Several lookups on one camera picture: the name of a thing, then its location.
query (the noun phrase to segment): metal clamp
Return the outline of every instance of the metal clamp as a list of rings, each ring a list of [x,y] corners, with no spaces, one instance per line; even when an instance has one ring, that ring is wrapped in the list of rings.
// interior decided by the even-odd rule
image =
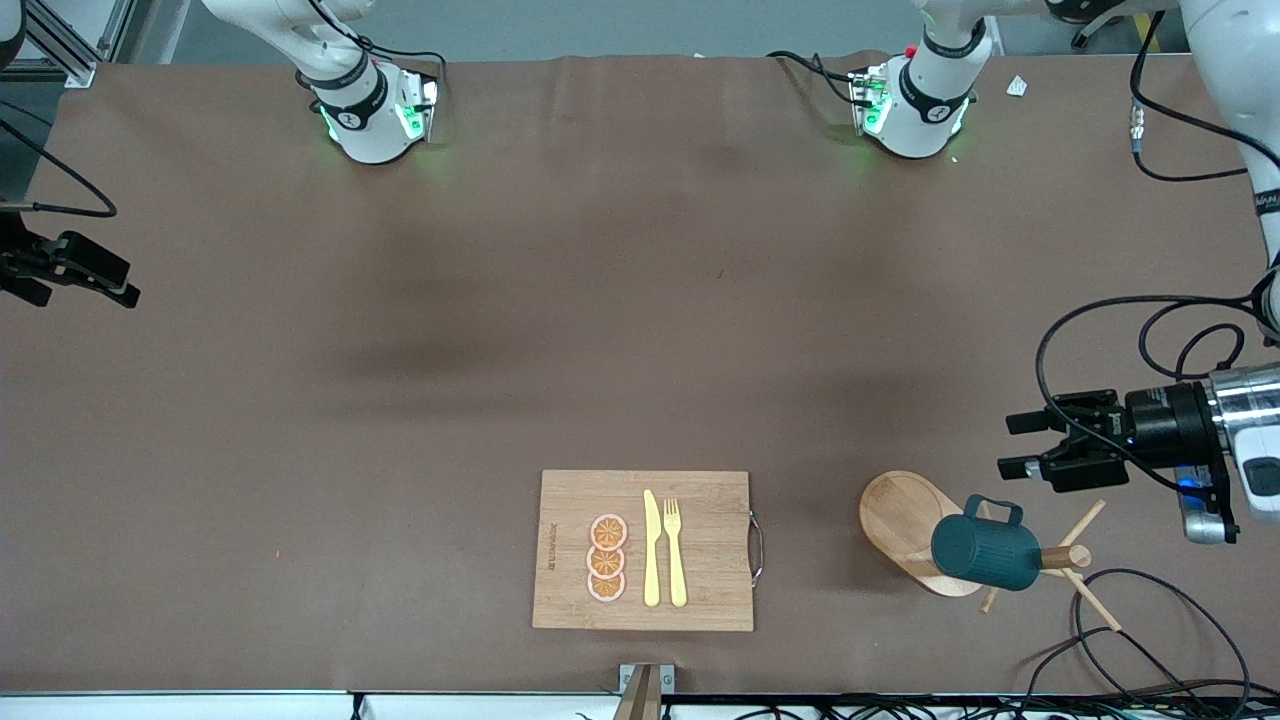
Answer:
[[[627,665],[618,665],[618,693],[627,692],[627,683],[631,682],[631,675],[640,671],[644,662],[631,662]],[[658,673],[659,688],[662,688],[662,694],[675,694],[676,693],[676,666],[675,665],[650,665],[653,670]]]
[[[758,548],[755,570],[751,573],[751,588],[755,588],[755,585],[760,582],[760,574],[764,573],[764,530],[760,529],[760,521],[755,519],[754,510],[748,510],[746,516],[751,523],[751,527],[749,528],[748,532],[753,529],[755,530],[755,547]],[[746,539],[746,557],[748,562],[750,562],[751,559],[750,537],[748,537]]]

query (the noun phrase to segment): oval wooden board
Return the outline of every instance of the oval wooden board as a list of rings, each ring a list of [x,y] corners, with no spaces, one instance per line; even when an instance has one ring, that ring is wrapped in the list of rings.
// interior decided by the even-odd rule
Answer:
[[[960,515],[960,506],[929,480],[904,470],[872,480],[858,503],[858,519],[872,544],[925,589],[964,597],[982,585],[943,575],[929,548],[933,528],[947,515]]]

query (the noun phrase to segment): mug handle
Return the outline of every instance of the mug handle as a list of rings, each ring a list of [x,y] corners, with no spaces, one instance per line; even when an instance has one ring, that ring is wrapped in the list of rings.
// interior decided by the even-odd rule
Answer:
[[[1009,525],[1018,527],[1023,524],[1023,509],[1015,502],[1009,500],[991,500],[980,495],[970,495],[969,500],[964,503],[964,514],[969,518],[978,516],[978,506],[983,502],[989,502],[992,505],[998,505],[1001,507],[1009,509]]]

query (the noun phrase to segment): cutting board handle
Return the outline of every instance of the cutting board handle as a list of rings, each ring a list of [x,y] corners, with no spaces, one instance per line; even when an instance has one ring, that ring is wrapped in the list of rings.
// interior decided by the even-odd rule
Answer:
[[[746,528],[746,557],[750,562],[751,559],[751,534],[755,534],[755,566],[751,570],[751,588],[754,589],[756,583],[760,582],[760,575],[764,573],[764,530],[760,528],[760,521],[755,519],[755,510],[748,510],[746,518],[750,520],[750,525]]]

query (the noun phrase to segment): wooden tray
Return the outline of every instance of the wooden tray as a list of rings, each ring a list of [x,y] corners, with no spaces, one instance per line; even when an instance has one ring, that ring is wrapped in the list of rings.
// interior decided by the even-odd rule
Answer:
[[[925,589],[964,597],[982,585],[948,578],[933,564],[933,528],[947,515],[960,515],[960,507],[929,480],[902,470],[872,480],[858,505],[858,518],[872,544]]]
[[[668,538],[658,541],[662,602],[644,603],[644,491],[680,501],[689,603],[671,605]],[[746,473],[544,470],[534,578],[534,626],[591,630],[754,629],[748,560],[750,491]],[[613,512],[627,523],[626,591],[600,602],[586,589],[589,529]]]

